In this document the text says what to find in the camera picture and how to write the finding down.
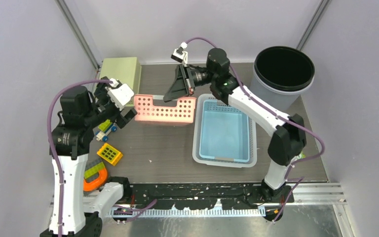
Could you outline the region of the pale green perforated basket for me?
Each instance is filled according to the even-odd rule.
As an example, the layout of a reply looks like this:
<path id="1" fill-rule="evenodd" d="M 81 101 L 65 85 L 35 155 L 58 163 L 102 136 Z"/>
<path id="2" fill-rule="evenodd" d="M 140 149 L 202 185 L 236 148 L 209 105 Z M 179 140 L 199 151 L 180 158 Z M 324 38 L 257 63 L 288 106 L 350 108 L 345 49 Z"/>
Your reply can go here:
<path id="1" fill-rule="evenodd" d="M 139 94 L 142 66 L 137 57 L 105 58 L 99 79 L 108 77 L 118 79 Z"/>

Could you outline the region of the pink perforated basket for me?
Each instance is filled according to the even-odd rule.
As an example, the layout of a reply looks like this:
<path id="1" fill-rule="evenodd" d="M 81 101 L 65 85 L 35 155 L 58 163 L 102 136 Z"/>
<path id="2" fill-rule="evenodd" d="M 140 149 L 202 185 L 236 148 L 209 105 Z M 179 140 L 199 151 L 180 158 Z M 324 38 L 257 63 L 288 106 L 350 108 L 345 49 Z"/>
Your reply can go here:
<path id="1" fill-rule="evenodd" d="M 155 101 L 163 101 L 163 96 L 137 94 L 134 96 L 135 121 L 164 125 L 188 125 L 195 118 L 196 98 L 181 97 L 176 106 L 157 106 Z"/>

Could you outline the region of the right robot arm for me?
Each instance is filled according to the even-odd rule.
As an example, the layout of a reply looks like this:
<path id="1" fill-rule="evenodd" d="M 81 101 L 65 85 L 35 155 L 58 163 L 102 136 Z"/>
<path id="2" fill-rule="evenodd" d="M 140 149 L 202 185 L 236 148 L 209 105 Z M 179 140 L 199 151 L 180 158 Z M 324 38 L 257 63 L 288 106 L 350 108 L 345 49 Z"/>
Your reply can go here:
<path id="1" fill-rule="evenodd" d="M 209 50 L 205 67 L 188 63 L 185 44 L 174 49 L 171 58 L 179 64 L 175 69 L 174 82 L 164 95 L 164 102 L 193 95 L 196 87 L 208 84 L 216 99 L 242 111 L 271 137 L 267 149 L 271 163 L 260 192 L 267 202 L 276 202 L 286 185 L 289 167 L 301 157 L 306 145 L 305 131 L 301 129 L 303 118 L 283 113 L 254 95 L 240 81 L 221 48 Z"/>

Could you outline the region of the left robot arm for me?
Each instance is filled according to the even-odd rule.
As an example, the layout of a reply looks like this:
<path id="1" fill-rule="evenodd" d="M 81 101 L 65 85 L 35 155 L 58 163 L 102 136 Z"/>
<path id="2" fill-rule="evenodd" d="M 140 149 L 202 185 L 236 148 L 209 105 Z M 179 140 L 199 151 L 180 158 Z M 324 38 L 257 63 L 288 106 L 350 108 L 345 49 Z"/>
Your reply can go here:
<path id="1" fill-rule="evenodd" d="M 94 128 L 109 120 L 124 128 L 136 115 L 135 109 L 122 114 L 133 99 L 132 88 L 117 79 L 95 79 L 94 92 L 88 81 L 62 89 L 47 113 L 49 154 L 54 170 L 54 205 L 43 237 L 98 237 L 114 205 L 127 204 L 132 197 L 125 177 L 109 178 L 90 202 L 84 203 L 84 173 Z"/>

